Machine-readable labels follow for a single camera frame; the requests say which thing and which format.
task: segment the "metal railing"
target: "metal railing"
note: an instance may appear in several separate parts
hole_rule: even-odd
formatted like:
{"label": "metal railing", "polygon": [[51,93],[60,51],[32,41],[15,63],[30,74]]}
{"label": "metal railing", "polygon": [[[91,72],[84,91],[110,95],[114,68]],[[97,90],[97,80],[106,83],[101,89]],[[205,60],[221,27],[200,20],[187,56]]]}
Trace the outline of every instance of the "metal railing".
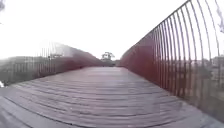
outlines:
{"label": "metal railing", "polygon": [[18,51],[8,51],[14,54],[0,58],[0,82],[4,86],[85,66],[101,65],[101,61],[91,54],[59,43],[32,44]]}
{"label": "metal railing", "polygon": [[155,42],[154,82],[224,121],[224,8],[220,5],[221,0],[186,1],[146,37]]}

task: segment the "white sky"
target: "white sky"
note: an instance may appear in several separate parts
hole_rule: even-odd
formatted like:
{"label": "white sky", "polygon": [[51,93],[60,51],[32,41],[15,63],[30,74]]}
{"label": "white sky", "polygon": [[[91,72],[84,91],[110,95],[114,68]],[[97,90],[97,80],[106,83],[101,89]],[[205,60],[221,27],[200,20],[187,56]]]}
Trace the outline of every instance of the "white sky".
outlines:
{"label": "white sky", "polygon": [[58,42],[117,59],[185,0],[5,0],[0,58]]}

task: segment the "walkway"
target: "walkway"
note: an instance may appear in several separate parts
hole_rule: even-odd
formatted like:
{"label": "walkway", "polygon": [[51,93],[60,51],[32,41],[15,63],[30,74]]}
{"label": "walkway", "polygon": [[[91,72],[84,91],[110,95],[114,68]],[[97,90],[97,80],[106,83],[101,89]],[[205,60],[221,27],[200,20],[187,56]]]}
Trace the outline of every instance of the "walkway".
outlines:
{"label": "walkway", "polygon": [[123,68],[85,68],[0,90],[0,128],[220,128]]}

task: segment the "red railing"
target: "red railing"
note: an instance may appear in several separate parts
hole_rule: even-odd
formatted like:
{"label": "red railing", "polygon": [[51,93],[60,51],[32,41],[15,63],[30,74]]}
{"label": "red railing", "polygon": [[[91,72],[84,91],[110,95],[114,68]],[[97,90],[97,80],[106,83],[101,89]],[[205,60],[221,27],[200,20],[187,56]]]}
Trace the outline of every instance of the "red railing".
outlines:
{"label": "red railing", "polygon": [[186,1],[129,49],[120,66],[224,121],[221,2]]}

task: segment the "bridge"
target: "bridge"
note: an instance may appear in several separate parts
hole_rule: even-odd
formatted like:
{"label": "bridge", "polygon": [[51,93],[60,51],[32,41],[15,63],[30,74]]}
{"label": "bridge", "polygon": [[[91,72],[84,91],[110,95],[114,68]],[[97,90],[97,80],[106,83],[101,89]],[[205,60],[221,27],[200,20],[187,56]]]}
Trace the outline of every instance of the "bridge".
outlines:
{"label": "bridge", "polygon": [[4,61],[0,127],[223,128],[219,9],[186,1],[115,67],[62,44]]}

